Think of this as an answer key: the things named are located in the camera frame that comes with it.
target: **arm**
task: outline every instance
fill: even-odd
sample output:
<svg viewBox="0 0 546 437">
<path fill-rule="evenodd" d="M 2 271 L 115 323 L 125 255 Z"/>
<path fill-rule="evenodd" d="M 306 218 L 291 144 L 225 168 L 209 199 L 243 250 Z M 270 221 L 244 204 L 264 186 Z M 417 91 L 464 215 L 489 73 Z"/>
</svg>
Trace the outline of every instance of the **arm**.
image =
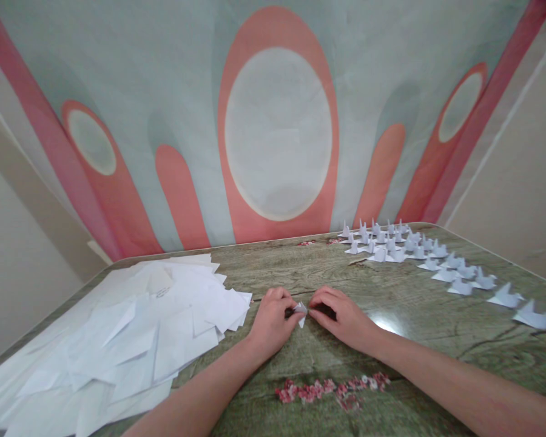
<svg viewBox="0 0 546 437">
<path fill-rule="evenodd" d="M 289 339 L 297 322 L 285 320 L 296 302 L 284 288 L 265 294 L 251 332 L 128 429 L 124 437 L 206 436 L 247 378 Z"/>
<path fill-rule="evenodd" d="M 404 375 L 479 436 L 546 436 L 546 398 L 379 328 L 341 291 L 324 286 L 309 306 L 325 304 L 336 320 L 317 322 L 350 347 Z"/>
</svg>

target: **hand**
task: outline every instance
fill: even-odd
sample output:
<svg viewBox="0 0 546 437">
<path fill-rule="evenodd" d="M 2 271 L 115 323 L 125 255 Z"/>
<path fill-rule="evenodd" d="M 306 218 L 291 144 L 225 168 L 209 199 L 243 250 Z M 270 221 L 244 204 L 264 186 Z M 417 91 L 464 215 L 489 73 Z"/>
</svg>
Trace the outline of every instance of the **hand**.
<svg viewBox="0 0 546 437">
<path fill-rule="evenodd" d="M 335 312 L 336 320 L 316 310 L 325 304 Z M 339 290 L 324 285 L 309 301 L 309 314 L 338 340 L 362 353 L 372 355 L 372 344 L 382 332 L 370 318 L 362 312 L 352 299 Z"/>
<path fill-rule="evenodd" d="M 285 310 L 293 308 L 297 302 L 283 287 L 270 288 L 261 300 L 257 317 L 247 336 L 247 341 L 257 351 L 264 362 L 283 347 L 304 313 L 294 313 L 285 320 Z"/>
</svg>

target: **table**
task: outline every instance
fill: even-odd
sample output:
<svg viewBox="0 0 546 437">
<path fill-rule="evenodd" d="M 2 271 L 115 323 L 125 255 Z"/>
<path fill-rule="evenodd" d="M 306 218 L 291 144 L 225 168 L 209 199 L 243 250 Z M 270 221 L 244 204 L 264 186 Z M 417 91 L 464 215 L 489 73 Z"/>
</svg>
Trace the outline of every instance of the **table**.
<svg viewBox="0 0 546 437">
<path fill-rule="evenodd" d="M 536 298 L 536 311 L 546 310 L 546 280 L 435 225 L 413 223 L 413 232 L 424 232 L 447 244 L 449 251 L 495 274 L 500 285 L 510 281 L 512 291 Z M 345 254 L 346 245 L 327 243 L 336 232 L 244 245 L 131 258 L 106 268 L 64 305 L 26 334 L 0 357 L 4 362 L 53 320 L 71 308 L 113 269 L 142 260 L 210 252 L 227 275 L 225 286 L 254 294 L 246 323 L 210 352 L 181 372 L 172 388 L 183 385 L 224 351 L 248 334 L 258 302 L 272 286 L 287 288 L 296 301 L 307 304 L 324 284 L 342 290 L 373 320 L 416 342 L 469 362 L 498 376 L 546 395 L 546 331 L 511 320 L 513 310 L 485 302 L 490 292 L 472 296 L 447 293 L 448 284 L 432 280 L 418 269 L 416 260 L 402 264 L 365 261 L 365 253 Z M 315 240 L 308 246 L 299 243 Z M 313 384 L 333 378 L 343 382 L 353 376 L 382 371 L 392 381 L 385 393 L 358 392 L 362 409 L 345 412 L 332 396 L 313 404 L 282 404 L 275 395 L 286 378 L 296 384 Z M 105 426 L 95 435 L 122 434 L 138 417 Z M 379 361 L 349 349 L 307 318 L 288 343 L 262 366 L 233 398 L 214 430 L 219 436 L 238 435 L 472 435 L 458 420 Z"/>
</svg>

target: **patterned backdrop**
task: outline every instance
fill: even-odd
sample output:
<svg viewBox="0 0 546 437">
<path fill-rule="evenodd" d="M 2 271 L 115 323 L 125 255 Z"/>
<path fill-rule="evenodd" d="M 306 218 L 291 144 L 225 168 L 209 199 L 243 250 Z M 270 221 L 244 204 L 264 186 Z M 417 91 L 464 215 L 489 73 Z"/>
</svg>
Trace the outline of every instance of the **patterned backdrop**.
<svg viewBox="0 0 546 437">
<path fill-rule="evenodd" d="M 117 260 L 436 222 L 540 0 L 0 0 L 0 116 Z"/>
</svg>

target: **forearm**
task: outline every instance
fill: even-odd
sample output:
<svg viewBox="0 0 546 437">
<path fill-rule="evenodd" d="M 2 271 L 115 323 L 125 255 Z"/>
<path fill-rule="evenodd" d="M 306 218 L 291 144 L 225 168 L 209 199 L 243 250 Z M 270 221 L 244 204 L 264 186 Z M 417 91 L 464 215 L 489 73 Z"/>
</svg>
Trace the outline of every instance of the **forearm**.
<svg viewBox="0 0 546 437">
<path fill-rule="evenodd" d="M 263 358 L 245 339 L 176 390 L 124 437 L 206 436 Z"/>
<path fill-rule="evenodd" d="M 546 436 L 545 397 L 387 331 L 371 348 L 478 435 Z"/>
</svg>

